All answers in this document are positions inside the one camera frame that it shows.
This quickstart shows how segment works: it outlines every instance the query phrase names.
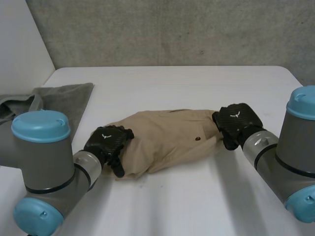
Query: black ring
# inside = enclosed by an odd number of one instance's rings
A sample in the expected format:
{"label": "black ring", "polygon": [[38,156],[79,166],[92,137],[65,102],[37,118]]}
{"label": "black ring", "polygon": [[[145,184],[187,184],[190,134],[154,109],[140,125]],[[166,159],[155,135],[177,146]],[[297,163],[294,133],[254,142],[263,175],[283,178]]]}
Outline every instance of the black ring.
{"label": "black ring", "polygon": [[263,149],[262,151],[260,151],[260,153],[257,155],[255,161],[254,161],[254,168],[255,170],[257,170],[257,164],[258,164],[258,161],[259,159],[261,158],[261,156],[266,152],[266,151],[269,151],[270,149],[276,147],[277,144],[271,144],[270,146],[266,147],[265,149]]}
{"label": "black ring", "polygon": [[56,192],[58,190],[61,190],[67,187],[69,184],[71,184],[71,182],[74,180],[74,175],[75,175],[75,170],[73,172],[73,176],[68,181],[64,182],[62,185],[59,185],[57,187],[47,188],[47,189],[31,189],[25,185],[25,188],[28,192],[34,193],[34,194],[47,194],[47,193]]}
{"label": "black ring", "polygon": [[286,168],[288,171],[291,171],[295,174],[301,175],[301,176],[305,176],[305,177],[309,177],[309,178],[315,178],[315,173],[312,172],[307,172],[307,171],[301,171],[297,168],[294,168],[293,166],[290,166],[288,164],[286,164],[285,162],[283,162],[276,154],[276,161],[284,168]]}
{"label": "black ring", "polygon": [[80,166],[80,165],[77,164],[77,163],[74,163],[74,166],[75,166],[76,168],[78,168],[80,171],[82,171],[82,172],[85,174],[85,176],[86,176],[87,179],[88,179],[89,187],[90,187],[90,186],[91,186],[91,177],[90,177],[89,173],[88,173],[82,166]]}

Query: white wall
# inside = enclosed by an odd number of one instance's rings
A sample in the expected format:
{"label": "white wall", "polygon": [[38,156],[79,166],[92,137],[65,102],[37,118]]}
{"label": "white wall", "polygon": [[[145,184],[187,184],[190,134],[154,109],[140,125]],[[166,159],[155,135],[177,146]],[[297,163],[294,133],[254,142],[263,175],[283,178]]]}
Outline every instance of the white wall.
{"label": "white wall", "polygon": [[24,0],[0,0],[0,94],[29,93],[55,71]]}

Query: white table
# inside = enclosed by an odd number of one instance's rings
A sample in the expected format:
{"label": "white table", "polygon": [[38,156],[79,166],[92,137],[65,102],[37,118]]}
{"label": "white table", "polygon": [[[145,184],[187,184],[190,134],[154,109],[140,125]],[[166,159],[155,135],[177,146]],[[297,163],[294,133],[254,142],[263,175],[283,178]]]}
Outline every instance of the white table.
{"label": "white table", "polygon": [[[248,103],[279,135],[285,105],[300,87],[277,66],[99,67],[57,70],[45,87],[92,82],[73,140],[80,150],[98,126],[142,110],[219,109]],[[12,209],[25,194],[20,170],[0,168],[0,235],[24,236]],[[309,236],[242,154],[223,151],[137,181],[100,177],[59,236]]]}

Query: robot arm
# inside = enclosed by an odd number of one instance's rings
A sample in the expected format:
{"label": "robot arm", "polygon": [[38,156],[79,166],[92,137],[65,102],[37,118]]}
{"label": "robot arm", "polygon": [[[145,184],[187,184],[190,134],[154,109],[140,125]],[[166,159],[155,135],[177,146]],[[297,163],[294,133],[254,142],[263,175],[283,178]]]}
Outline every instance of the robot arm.
{"label": "robot arm", "polygon": [[248,161],[298,220],[315,221],[315,86],[296,89],[287,105],[280,138],[265,130],[247,104],[213,114],[228,150],[239,145]]}
{"label": "robot arm", "polygon": [[24,113],[0,126],[0,165],[22,170],[26,196],[16,205],[16,224],[30,236],[50,236],[92,189],[102,167],[124,176],[119,153],[131,130],[99,127],[72,155],[67,117],[54,111]]}

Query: crumpled garment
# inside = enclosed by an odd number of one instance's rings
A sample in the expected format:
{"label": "crumpled garment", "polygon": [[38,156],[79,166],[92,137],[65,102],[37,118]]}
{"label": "crumpled garment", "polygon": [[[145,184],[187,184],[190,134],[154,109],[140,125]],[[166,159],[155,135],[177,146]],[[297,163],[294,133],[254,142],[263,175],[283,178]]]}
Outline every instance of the crumpled garment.
{"label": "crumpled garment", "polygon": [[[108,125],[131,129],[134,139],[121,152],[125,176],[136,179],[144,173],[196,161],[221,149],[222,135],[210,110],[172,110],[138,112]],[[110,167],[103,174],[115,177]]]}

